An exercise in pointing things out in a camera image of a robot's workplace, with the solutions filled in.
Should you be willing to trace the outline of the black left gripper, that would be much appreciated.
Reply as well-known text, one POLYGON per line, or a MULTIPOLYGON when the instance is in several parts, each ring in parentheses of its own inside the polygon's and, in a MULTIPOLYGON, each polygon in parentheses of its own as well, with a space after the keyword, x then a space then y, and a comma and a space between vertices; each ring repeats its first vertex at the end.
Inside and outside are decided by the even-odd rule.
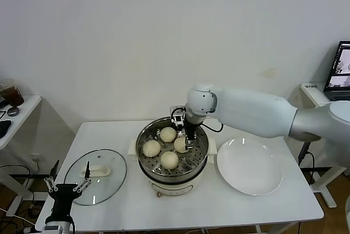
POLYGON ((79 184, 57 184, 57 169, 59 160, 56 161, 53 168, 50 170, 49 176, 44 178, 44 182, 49 191, 49 196, 54 200, 54 205, 51 209, 51 216, 68 216, 70 215, 73 201, 78 199, 82 192, 91 184, 90 179, 90 162, 86 164, 84 180, 79 184))

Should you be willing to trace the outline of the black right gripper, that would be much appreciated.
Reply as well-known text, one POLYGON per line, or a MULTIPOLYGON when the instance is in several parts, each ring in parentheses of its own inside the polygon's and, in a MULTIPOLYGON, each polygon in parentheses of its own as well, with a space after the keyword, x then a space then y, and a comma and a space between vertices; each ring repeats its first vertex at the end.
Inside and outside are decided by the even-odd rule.
POLYGON ((185 150, 189 151, 194 148, 196 144, 196 128, 204 121, 203 116, 185 115, 184 129, 185 129, 185 150))

